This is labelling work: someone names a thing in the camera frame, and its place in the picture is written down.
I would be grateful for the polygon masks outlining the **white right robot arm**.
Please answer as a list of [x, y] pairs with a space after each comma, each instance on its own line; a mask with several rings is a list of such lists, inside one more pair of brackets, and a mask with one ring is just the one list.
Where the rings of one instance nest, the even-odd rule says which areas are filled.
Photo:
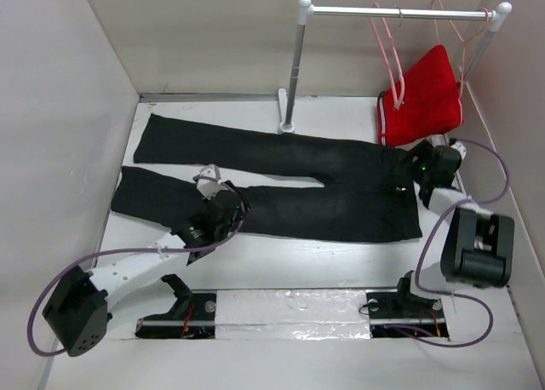
[[[453, 295], [466, 286], [501, 288], [512, 272], [514, 220], [495, 214], [453, 186], [465, 158], [460, 141], [433, 146], [424, 140], [412, 147], [404, 165], [419, 185], [424, 207], [439, 215], [417, 262], [398, 282], [393, 305], [405, 317], [430, 308], [443, 295]], [[448, 232], [439, 261], [423, 266], [439, 226]]]

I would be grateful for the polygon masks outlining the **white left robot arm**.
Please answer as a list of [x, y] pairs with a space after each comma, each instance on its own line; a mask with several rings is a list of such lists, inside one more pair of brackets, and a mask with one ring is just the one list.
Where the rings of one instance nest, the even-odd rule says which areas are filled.
[[90, 271], [71, 267], [59, 279], [43, 309], [43, 317], [70, 357], [85, 354], [118, 322], [115, 306], [136, 290], [156, 282], [171, 290], [160, 300], [164, 313], [141, 318], [137, 331], [155, 323], [180, 323], [181, 336], [203, 333], [190, 325], [204, 311], [208, 294], [195, 294], [178, 273], [212, 253], [241, 228], [250, 205], [241, 192], [221, 191], [204, 202], [203, 209], [183, 221], [150, 248], [132, 249], [125, 258]]

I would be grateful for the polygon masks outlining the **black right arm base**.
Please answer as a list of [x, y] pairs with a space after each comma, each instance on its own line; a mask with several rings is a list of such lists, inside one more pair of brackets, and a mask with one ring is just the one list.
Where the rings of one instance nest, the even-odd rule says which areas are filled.
[[449, 337], [442, 302], [413, 295], [412, 273], [401, 277], [394, 289], [365, 291], [359, 314], [369, 319], [372, 338]]

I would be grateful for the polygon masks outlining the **black denim trousers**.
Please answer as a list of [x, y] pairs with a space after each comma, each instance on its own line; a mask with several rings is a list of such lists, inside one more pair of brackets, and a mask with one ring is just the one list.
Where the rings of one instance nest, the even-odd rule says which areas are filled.
[[243, 188], [245, 233], [340, 243], [383, 244], [422, 235], [404, 151], [366, 141], [275, 135], [151, 115], [121, 169], [113, 212], [175, 229], [204, 206], [189, 181], [154, 164], [208, 165], [264, 175]]

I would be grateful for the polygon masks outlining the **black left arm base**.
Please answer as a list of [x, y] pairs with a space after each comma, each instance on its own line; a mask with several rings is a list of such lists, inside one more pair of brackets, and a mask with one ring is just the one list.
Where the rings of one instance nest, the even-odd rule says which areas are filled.
[[135, 337], [147, 340], [208, 340], [215, 338], [216, 291], [195, 293], [175, 274], [161, 277], [175, 302], [166, 313], [140, 318]]

